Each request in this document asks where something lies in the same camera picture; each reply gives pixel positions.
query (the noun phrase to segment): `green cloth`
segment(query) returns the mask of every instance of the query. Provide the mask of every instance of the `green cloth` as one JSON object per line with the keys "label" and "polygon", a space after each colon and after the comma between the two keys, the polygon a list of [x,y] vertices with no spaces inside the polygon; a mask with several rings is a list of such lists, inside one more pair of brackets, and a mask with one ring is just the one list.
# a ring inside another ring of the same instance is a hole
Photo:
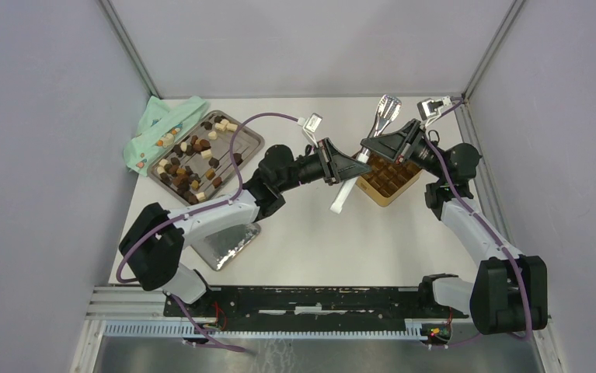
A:
{"label": "green cloth", "polygon": [[197,96],[190,97],[174,109],[157,97],[149,99],[135,138],[124,146],[126,166],[147,176],[148,166],[199,123],[207,109],[208,103]]}

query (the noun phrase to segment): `white tabletop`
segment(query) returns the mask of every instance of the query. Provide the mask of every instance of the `white tabletop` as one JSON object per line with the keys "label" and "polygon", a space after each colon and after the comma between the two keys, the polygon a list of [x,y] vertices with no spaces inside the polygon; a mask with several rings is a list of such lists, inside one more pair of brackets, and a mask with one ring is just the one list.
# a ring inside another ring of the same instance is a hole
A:
{"label": "white tabletop", "polygon": [[[422,98],[401,97],[403,108],[398,119],[387,128],[395,131],[414,117]],[[167,100],[170,106],[182,100]],[[373,123],[378,98],[293,98],[293,99],[212,99],[211,110],[222,110],[244,121],[254,114],[273,111],[294,117],[318,113],[323,117],[317,138],[329,137],[349,155],[359,150]],[[294,122],[280,118],[260,118],[249,124],[264,137],[266,148],[275,144],[289,146],[294,155],[304,151],[306,140]],[[461,142],[453,115],[432,126],[441,137],[441,147]],[[242,170],[244,180],[251,175],[263,151]],[[181,263],[195,268],[209,284],[283,285],[283,286],[414,286],[428,274],[457,274],[474,281],[476,267],[455,235],[426,208],[425,185],[435,177],[422,173],[419,180],[388,207],[379,207],[357,187],[339,215],[329,211],[339,186],[317,181],[289,190],[286,204],[272,217],[260,222],[262,232],[224,269],[213,271],[190,247],[183,251]],[[236,188],[231,180],[223,193]],[[165,209],[183,204],[154,181],[138,177],[124,232],[142,208],[159,202]],[[117,258],[110,275],[116,283]],[[124,277],[132,277],[128,267]]]}

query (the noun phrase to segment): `metal tongs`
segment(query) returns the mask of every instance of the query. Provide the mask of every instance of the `metal tongs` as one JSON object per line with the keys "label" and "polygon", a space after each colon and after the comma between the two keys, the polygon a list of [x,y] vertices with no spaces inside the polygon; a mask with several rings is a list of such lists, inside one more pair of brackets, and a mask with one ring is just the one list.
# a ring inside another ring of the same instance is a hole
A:
{"label": "metal tongs", "polygon": [[[384,95],[378,103],[378,108],[375,110],[375,120],[367,138],[374,138],[382,134],[385,128],[387,128],[387,126],[389,126],[389,124],[399,115],[401,105],[402,103],[400,99],[397,99],[394,96]],[[357,155],[357,161],[366,163],[370,155],[371,151],[362,147]],[[350,179],[343,182],[334,202],[332,202],[332,205],[329,207],[330,211],[336,212],[337,214],[341,213],[343,204],[346,202],[348,194],[350,194],[356,181],[356,179]]]}

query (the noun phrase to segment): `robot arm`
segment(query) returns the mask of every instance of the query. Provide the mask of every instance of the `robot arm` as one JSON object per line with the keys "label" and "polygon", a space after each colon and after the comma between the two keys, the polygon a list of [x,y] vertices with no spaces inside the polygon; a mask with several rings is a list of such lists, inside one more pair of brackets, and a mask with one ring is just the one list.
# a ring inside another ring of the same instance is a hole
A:
{"label": "robot arm", "polygon": [[[414,162],[439,179],[426,185],[426,205],[456,234],[479,268],[473,284],[448,274],[424,277],[420,284],[424,302],[450,306],[471,315],[483,334],[525,330],[525,312],[517,278],[507,257],[510,255],[525,283],[532,328],[542,329],[547,325],[546,265],[540,257],[525,256],[512,246],[479,212],[469,191],[469,181],[476,177],[480,154],[469,144],[458,144],[445,151],[433,141],[444,160],[446,169],[443,169],[426,141],[427,126],[441,116],[441,110],[448,104],[448,97],[425,100],[418,105],[423,122],[411,120],[397,132],[361,141],[362,146],[391,162]],[[449,180],[462,202],[452,192]]]}
{"label": "robot arm", "polygon": [[[235,199],[233,193],[171,211],[163,210],[157,203],[150,204],[124,236],[119,250],[126,255],[152,229],[176,219],[145,240],[131,255],[128,265],[146,291],[162,288],[190,304],[207,288],[197,272],[179,262],[186,246],[221,230],[268,218],[285,204],[282,193],[287,190],[319,179],[333,185],[370,171],[370,166],[339,152],[328,138],[316,143],[314,154],[296,159],[289,147],[275,145],[266,151],[259,168]],[[196,209],[200,213],[190,216]]]}

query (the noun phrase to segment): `red wire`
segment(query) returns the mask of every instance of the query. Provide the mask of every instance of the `red wire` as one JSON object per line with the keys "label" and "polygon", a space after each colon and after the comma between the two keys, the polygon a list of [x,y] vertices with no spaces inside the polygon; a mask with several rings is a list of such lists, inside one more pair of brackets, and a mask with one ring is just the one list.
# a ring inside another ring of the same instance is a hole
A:
{"label": "red wire", "polygon": [[453,308],[449,307],[449,312],[448,312],[448,319],[446,320],[446,329],[448,330],[449,334],[451,333],[451,322],[453,322]]}
{"label": "red wire", "polygon": [[221,328],[221,330],[224,330],[227,327],[227,315],[225,314],[225,311],[218,306],[217,302],[214,302],[213,306],[215,307],[215,324],[218,324],[218,321],[219,321],[218,315],[220,313],[222,314],[222,317],[225,318],[225,323],[222,325],[222,328]]}

